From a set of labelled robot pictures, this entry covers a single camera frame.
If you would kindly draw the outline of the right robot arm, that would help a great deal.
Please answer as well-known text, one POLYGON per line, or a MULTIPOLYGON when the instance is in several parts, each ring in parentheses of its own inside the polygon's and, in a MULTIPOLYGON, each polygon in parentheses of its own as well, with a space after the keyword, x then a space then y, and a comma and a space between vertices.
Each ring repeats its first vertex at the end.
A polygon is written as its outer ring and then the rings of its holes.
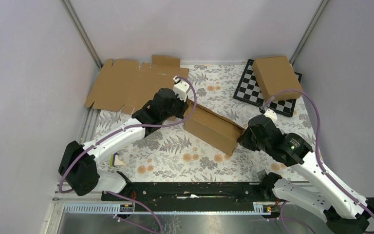
POLYGON ((318 194, 269 173, 261 180, 264 200, 274 198, 294 203, 319 217, 335 234, 367 234, 369 219, 374 216, 374 197, 364 197, 338 176, 319 158, 312 146, 296 133, 282 133, 273 120, 264 115, 253 117, 237 142, 251 150, 262 151, 305 179, 318 194))

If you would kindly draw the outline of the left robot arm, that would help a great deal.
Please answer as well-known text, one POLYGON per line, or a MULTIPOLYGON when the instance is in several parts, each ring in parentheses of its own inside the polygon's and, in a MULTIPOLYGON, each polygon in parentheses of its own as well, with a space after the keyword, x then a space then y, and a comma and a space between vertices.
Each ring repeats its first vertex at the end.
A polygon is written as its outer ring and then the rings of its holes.
POLYGON ((100 164, 113 156, 125 146, 146 138, 160 128, 165 128, 164 121, 171 117, 186 118, 187 98, 190 88, 180 84, 173 89, 162 88, 140 110, 132 114, 124 124, 95 140, 79 144, 70 142, 61 160, 58 172, 61 175, 58 190, 64 182, 71 187, 70 192, 78 196, 93 190, 110 191, 119 199, 126 200, 131 196, 131 186, 119 172, 112 173, 99 169, 100 164))

